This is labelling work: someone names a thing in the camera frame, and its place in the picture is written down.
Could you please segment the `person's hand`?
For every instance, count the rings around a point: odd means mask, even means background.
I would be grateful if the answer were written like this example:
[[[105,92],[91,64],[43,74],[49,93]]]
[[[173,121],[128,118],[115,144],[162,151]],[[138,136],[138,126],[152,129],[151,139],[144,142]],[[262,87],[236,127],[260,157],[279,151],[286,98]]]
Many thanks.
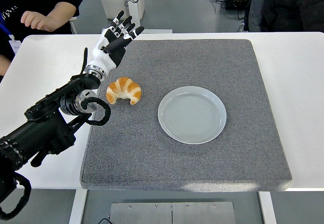
[[[21,17],[21,23],[32,29],[45,31],[55,30],[55,22],[53,19],[38,12],[25,11]]]

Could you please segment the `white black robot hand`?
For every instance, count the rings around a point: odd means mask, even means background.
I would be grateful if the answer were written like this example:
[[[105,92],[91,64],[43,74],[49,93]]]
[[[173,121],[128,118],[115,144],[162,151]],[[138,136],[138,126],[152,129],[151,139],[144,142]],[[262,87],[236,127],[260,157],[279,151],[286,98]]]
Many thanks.
[[[110,70],[120,65],[126,47],[144,31],[143,26],[135,27],[132,16],[122,20],[123,15],[124,11],[120,11],[102,31],[92,50],[91,61],[83,69],[85,73],[94,74],[100,80],[104,80]]]

